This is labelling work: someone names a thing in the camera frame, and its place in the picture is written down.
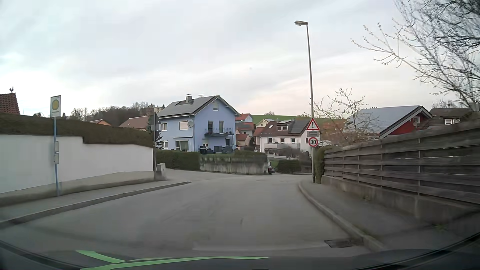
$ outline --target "storm drain grate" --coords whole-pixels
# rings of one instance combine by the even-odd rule
[[[327,243],[327,245],[329,245],[331,248],[353,246],[353,243],[350,239],[325,240],[325,243]]]

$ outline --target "green dashboard marking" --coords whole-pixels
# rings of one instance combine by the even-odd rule
[[[268,257],[193,257],[193,258],[178,258],[178,259],[165,259],[165,260],[154,260],[154,261],[139,261],[139,262],[126,262],[126,263],[108,264],[108,265],[92,267],[92,268],[82,268],[81,270],[111,270],[111,269],[117,269],[117,268],[155,265],[155,264],[163,264],[163,263],[182,262],[182,261],[193,261],[193,260],[206,260],[206,259],[255,260],[255,259],[265,259],[265,258],[268,258]]]
[[[136,261],[136,260],[161,260],[161,259],[169,259],[171,257],[157,257],[157,258],[145,258],[145,259],[135,259],[135,260],[129,260],[129,261]]]
[[[97,253],[95,251],[92,251],[92,250],[76,250],[76,252],[78,252],[80,254],[83,254],[85,256],[89,256],[89,257],[99,259],[99,260],[102,260],[102,261],[106,261],[106,262],[111,262],[111,263],[125,262],[124,260],[108,257],[108,256],[99,254],[99,253]]]

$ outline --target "blue house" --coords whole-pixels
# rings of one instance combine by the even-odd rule
[[[165,149],[220,151],[235,147],[235,117],[240,114],[220,96],[175,101],[157,113]]]

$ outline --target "sidewalk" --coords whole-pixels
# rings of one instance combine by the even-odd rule
[[[0,229],[127,196],[191,183],[156,181],[72,193],[0,208]]]
[[[388,249],[443,249],[462,241],[443,226],[433,226],[378,204],[349,195],[334,187],[299,183],[300,191],[321,212],[372,251]]]

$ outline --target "triangular warning sign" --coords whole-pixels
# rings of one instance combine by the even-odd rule
[[[318,128],[317,122],[315,122],[315,119],[311,119],[310,122],[308,123],[307,130],[318,130],[320,131],[320,128]]]

